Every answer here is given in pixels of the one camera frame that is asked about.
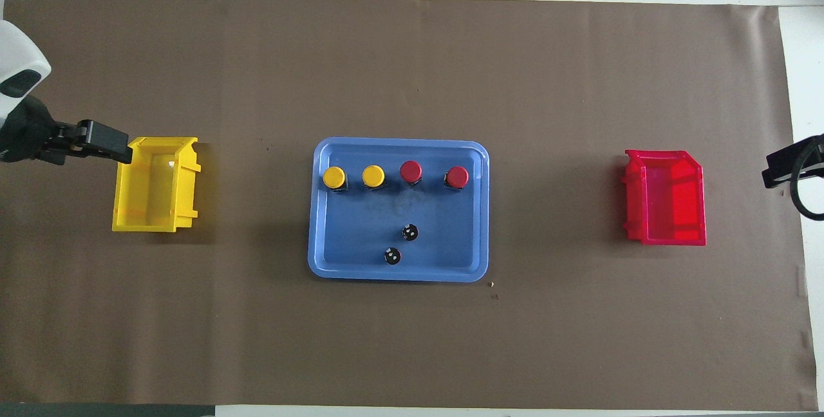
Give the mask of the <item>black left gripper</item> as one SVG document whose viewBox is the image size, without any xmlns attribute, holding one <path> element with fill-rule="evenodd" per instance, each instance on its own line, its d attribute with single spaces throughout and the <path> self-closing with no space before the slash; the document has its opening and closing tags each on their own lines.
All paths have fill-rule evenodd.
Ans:
<svg viewBox="0 0 824 417">
<path fill-rule="evenodd" d="M 77 132 L 76 153 L 80 157 L 132 163 L 133 148 L 129 146 L 127 133 L 93 120 L 82 120 L 77 125 L 59 123 L 33 95 L 24 97 L 3 122 L 1 161 L 39 160 L 64 165 L 66 152 Z"/>
</svg>

